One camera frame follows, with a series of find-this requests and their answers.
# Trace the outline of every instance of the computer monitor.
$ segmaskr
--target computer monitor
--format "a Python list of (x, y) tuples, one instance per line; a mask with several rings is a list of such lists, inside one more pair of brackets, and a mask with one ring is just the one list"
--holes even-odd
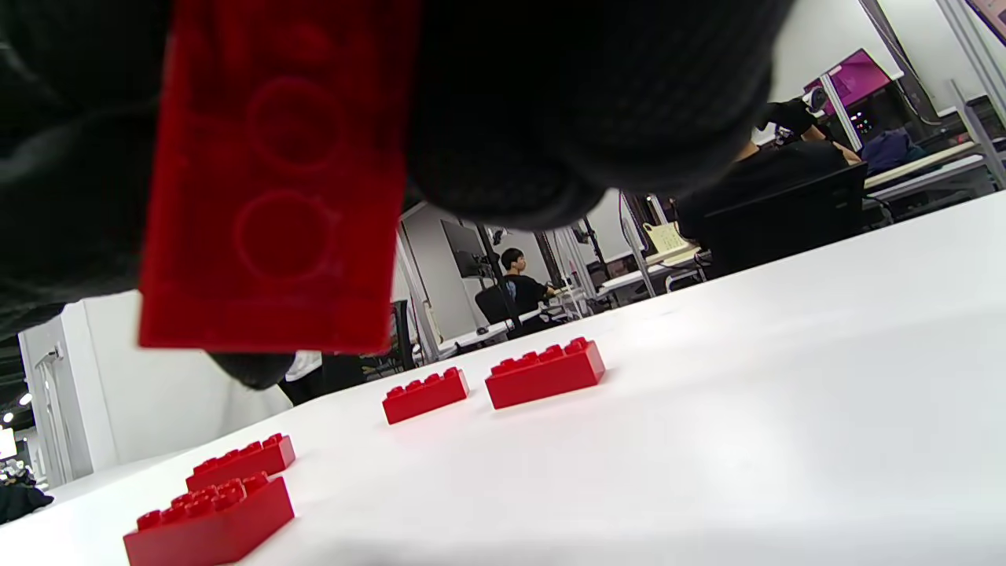
[(487, 277), (492, 276), (489, 267), (489, 256), (482, 248), (479, 234), (470, 227), (441, 220), (444, 234), (454, 253), (454, 262), (458, 263), (458, 272), (462, 276)]
[(1006, 0), (968, 0), (968, 4), (1006, 45)]
[[(852, 53), (829, 70), (828, 74), (831, 75), (831, 81), (835, 84), (835, 91), (838, 92), (839, 100), (846, 108), (890, 84), (890, 76), (887, 76), (887, 73), (880, 68), (880, 65), (873, 60), (866, 49), (859, 49)], [(821, 78), (819, 77), (804, 86), (804, 92), (809, 92), (815, 86), (820, 85)], [(822, 110), (827, 116), (835, 114), (835, 107), (831, 105), (831, 101), (825, 104)]]

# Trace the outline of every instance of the black shirt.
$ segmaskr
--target black shirt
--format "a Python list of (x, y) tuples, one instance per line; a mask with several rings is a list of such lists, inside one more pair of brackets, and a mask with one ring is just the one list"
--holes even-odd
[(842, 152), (828, 141), (762, 149), (734, 163), (719, 183), (678, 199), (678, 229), (682, 236), (701, 242), (703, 217), (709, 212), (792, 188), (848, 165)]
[(526, 274), (504, 274), (503, 289), (510, 294), (519, 315), (537, 311), (538, 303), (548, 297), (548, 288)]

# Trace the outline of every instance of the red lego brick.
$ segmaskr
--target red lego brick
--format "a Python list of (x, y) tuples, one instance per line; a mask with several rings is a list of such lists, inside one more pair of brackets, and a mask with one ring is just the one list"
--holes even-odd
[(384, 416), (387, 424), (394, 424), (464, 399), (468, 399), (465, 374), (451, 368), (443, 376), (434, 374), (425, 382), (416, 380), (404, 388), (396, 387), (387, 392)]
[(188, 493), (123, 537), (132, 566), (209, 566), (244, 558), (294, 518), (282, 478), (265, 473)]
[(175, 0), (140, 344), (387, 349), (418, 0)]
[(594, 341), (576, 339), (562, 349), (548, 347), (540, 355), (504, 360), (493, 368), (486, 389), (493, 407), (503, 409), (601, 383), (605, 363)]
[(297, 458), (289, 436), (274, 434), (264, 442), (253, 442), (219, 458), (210, 458), (192, 469), (185, 480), (189, 492), (219, 486), (234, 478), (248, 478), (260, 471), (274, 476), (287, 469)]

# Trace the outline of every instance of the black chair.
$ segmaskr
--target black chair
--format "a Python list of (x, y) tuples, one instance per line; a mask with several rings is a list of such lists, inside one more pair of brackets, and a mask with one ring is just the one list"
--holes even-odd
[(866, 163), (705, 215), (710, 277), (820, 247), (862, 229)]
[(483, 290), (475, 296), (475, 306), (482, 312), (482, 316), (490, 325), (496, 325), (510, 319), (506, 312), (506, 304), (503, 302), (503, 292), (500, 288), (493, 286), (488, 290)]
[[(482, 316), (486, 318), (486, 321), (490, 325), (496, 325), (497, 323), (503, 323), (504, 321), (509, 321), (510, 316), (506, 311), (506, 304), (503, 302), (503, 296), (506, 292), (503, 292), (499, 287), (493, 286), (488, 290), (483, 290), (475, 296), (475, 305), (482, 312)], [(507, 333), (508, 339), (516, 339), (519, 337), (526, 337), (528, 335), (533, 335), (535, 333), (540, 333), (542, 331), (547, 331), (562, 325), (557, 321), (552, 321), (551, 319), (543, 320), (541, 317), (535, 317), (534, 319), (525, 321), (521, 324), (521, 330), (513, 330)]]

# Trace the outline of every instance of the white tabletop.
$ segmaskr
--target white tabletop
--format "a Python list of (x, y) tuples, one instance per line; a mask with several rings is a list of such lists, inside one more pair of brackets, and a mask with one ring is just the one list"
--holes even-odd
[[(519, 317), (521, 323), (525, 323), (541, 315), (541, 310), (532, 311), (531, 313), (525, 313)], [(511, 329), (512, 325), (509, 321), (504, 321), (503, 323), (497, 323), (495, 325), (490, 325), (486, 327), (486, 333), (480, 335), (478, 331), (472, 331), (471, 333), (462, 335), (460, 337), (455, 337), (450, 340), (446, 340), (441, 343), (438, 348), (442, 355), (453, 354), (458, 347), (467, 348), (470, 346), (475, 346), (479, 343), (484, 343), (488, 340), (495, 339), (500, 335), (504, 335)]]
[[(646, 271), (650, 273), (650, 275), (652, 276), (659, 272), (670, 270), (671, 268), (672, 268), (671, 265), (657, 263), (647, 267)], [(620, 274), (619, 276), (616, 276), (614, 278), (609, 278), (608, 280), (602, 282), (598, 295), (603, 298), (611, 294), (612, 292), (621, 290), (622, 288), (627, 288), (629, 286), (634, 285), (634, 282), (639, 282), (641, 280), (643, 280), (643, 272), (639, 269), (632, 270), (625, 274)]]
[(866, 182), (863, 184), (863, 188), (865, 188), (866, 190), (870, 190), (884, 183), (899, 179), (903, 176), (910, 175), (912, 173), (926, 169), (927, 167), (933, 167), (935, 165), (939, 165), (944, 161), (948, 161), (960, 155), (964, 155), (969, 151), (980, 151), (980, 150), (981, 148), (975, 142), (971, 141), (964, 142), (962, 144), (955, 145), (950, 149), (945, 149), (941, 152), (934, 153), (933, 155), (929, 155), (916, 161), (906, 163), (895, 169), (884, 171), (882, 173), (877, 173), (871, 177), (868, 177), (866, 179)]
[(920, 175), (904, 182), (895, 184), (894, 186), (889, 186), (887, 188), (882, 188), (880, 190), (870, 193), (870, 196), (874, 198), (882, 199), (892, 199), (899, 196), (904, 196), (918, 190), (926, 188), (928, 185), (946, 180), (950, 177), (954, 177), (968, 171), (978, 169), (985, 165), (985, 158), (981, 155), (969, 155), (964, 159), (958, 159), (957, 161), (951, 161), (943, 167), (940, 167), (936, 171), (931, 171), (925, 175)]
[[(0, 527), (4, 558), (125, 564), (193, 464), (282, 431), (298, 518), (249, 565), (1001, 566), (1004, 217), (992, 195), (315, 400)], [(491, 366), (576, 336), (599, 387), (492, 409)], [(385, 424), (451, 365), (470, 399)]]

